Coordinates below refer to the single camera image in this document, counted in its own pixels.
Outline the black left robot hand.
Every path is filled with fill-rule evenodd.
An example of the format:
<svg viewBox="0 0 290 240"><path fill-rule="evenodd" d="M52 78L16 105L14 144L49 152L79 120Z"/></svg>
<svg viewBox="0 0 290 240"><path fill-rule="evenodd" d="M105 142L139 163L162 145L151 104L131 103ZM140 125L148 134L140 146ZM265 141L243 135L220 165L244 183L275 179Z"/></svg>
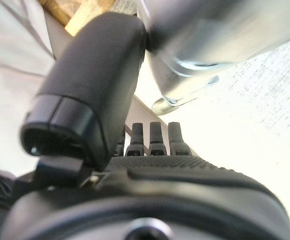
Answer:
<svg viewBox="0 0 290 240"><path fill-rule="evenodd" d="M39 158L18 179L2 240L290 240L290 220L265 186L192 156L169 125L171 155L114 154L145 53L136 17L105 13L56 61L20 130Z"/></svg>

